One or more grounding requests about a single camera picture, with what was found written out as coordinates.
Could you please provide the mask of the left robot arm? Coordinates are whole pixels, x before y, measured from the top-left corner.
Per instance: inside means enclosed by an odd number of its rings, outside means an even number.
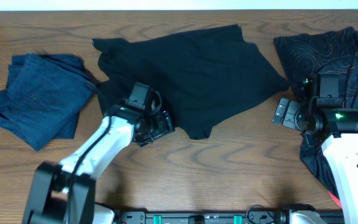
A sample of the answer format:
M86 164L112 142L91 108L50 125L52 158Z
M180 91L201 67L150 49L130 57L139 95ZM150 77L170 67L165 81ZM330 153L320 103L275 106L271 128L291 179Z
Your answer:
M158 91L135 83L128 98L106 110L100 127L79 149L57 164L41 163L22 223L114 223L114 210L95 202L96 181L130 143L144 147L174 132L162 103Z

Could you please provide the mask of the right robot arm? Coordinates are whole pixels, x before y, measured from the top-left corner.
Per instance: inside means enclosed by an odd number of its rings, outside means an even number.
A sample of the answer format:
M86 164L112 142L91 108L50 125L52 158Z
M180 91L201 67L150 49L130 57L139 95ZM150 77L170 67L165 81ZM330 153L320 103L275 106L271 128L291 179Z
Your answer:
M282 98L272 122L315 138L333 174L345 223L358 223L358 110L344 107L337 75L317 73L303 83L305 103Z

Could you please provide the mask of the plain black t-shirt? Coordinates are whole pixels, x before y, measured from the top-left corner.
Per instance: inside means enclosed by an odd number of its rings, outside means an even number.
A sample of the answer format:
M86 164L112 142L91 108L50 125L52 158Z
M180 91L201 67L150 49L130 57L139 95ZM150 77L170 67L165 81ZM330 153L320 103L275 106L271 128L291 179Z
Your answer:
M136 83L148 85L161 94L174 125L194 140L289 88L236 24L142 42L94 39L93 46L108 77L99 89L110 105L127 98Z

